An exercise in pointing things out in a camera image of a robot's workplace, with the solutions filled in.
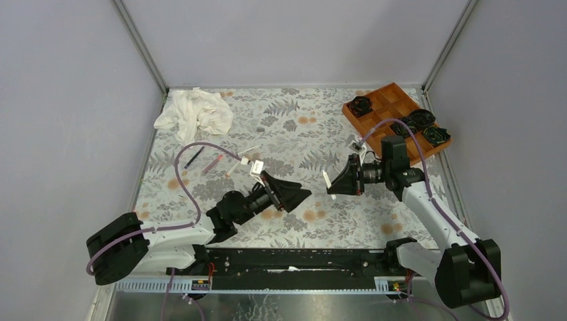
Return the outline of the white pen blue tip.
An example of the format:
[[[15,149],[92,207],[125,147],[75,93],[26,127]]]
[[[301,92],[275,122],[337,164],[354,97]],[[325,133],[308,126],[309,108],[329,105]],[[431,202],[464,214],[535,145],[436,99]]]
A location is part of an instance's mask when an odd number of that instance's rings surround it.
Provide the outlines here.
[[[328,190],[328,189],[332,186],[331,181],[330,181],[330,178],[329,178],[329,176],[328,176],[328,173],[327,173],[325,170],[322,170],[322,176],[323,176],[323,178],[324,178],[324,182],[325,182],[326,189]],[[329,194],[329,193],[328,193],[328,195],[331,197],[331,199],[332,199],[333,201],[336,200],[335,194]]]

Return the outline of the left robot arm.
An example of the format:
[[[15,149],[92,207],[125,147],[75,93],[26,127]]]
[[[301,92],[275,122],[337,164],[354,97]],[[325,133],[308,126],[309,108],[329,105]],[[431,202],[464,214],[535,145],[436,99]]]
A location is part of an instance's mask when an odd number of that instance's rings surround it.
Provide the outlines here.
[[[134,212],[125,213],[87,239],[87,273],[100,286],[131,273],[168,268],[201,274],[207,268],[206,245],[228,240],[239,226],[270,207],[289,213],[311,194],[300,183],[262,171],[248,194],[229,191],[192,221],[150,222],[140,220]]]

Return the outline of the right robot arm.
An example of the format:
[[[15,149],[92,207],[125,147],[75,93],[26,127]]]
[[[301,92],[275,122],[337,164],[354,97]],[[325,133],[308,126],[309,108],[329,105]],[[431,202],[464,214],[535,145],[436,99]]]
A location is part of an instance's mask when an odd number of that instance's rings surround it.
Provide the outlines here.
[[[426,278],[449,308],[468,306],[501,296],[501,251],[492,239],[482,240],[450,208],[437,200],[423,169],[412,167],[401,136],[381,140],[382,155],[365,162],[366,145],[352,141],[342,172],[326,181],[329,195],[356,195],[366,186],[382,183],[409,208],[437,244],[437,251],[410,238],[390,241],[383,258],[394,276],[407,269]]]

